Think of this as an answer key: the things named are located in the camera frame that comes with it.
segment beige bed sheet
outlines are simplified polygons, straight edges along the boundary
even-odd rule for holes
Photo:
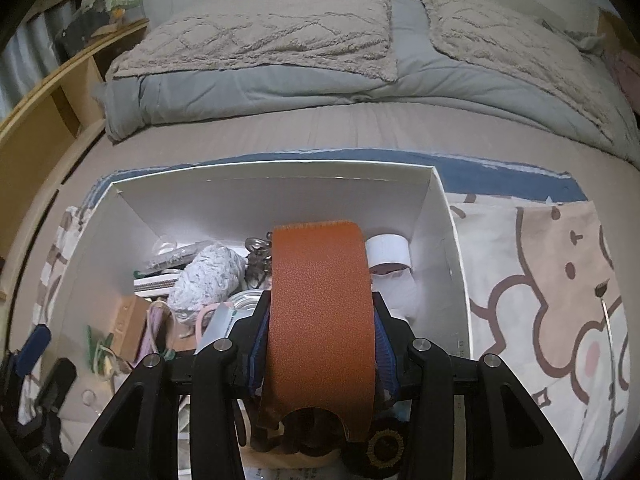
[[[629,163],[555,134],[492,116],[424,104],[356,104],[276,112],[209,123],[151,127],[112,146],[102,138],[62,187],[28,261],[10,347],[30,326],[36,286],[64,209],[80,205],[114,170],[202,162],[245,153],[313,148],[397,148],[458,153],[568,171],[593,200],[607,235],[629,332],[640,332],[640,173]],[[625,435],[640,422],[640,338],[631,359]]]

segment white tape roll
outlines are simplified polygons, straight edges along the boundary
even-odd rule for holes
[[[400,235],[377,235],[365,242],[369,271],[387,274],[395,270],[411,269],[409,241]]]

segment cartoon print fabric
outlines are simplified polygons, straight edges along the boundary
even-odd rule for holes
[[[448,197],[468,285],[473,358],[500,355],[583,478],[601,480],[626,446],[620,439],[630,364],[622,298],[593,203]],[[614,377],[594,293],[602,282]]]

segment blue handle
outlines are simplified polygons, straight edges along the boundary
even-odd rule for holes
[[[46,325],[36,325],[15,358],[15,373],[23,378],[31,373],[51,342],[51,332]]]

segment curtain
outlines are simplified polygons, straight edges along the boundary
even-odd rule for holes
[[[53,39],[71,21],[76,10],[67,0],[22,23],[0,55],[0,120],[20,99],[65,60]]]

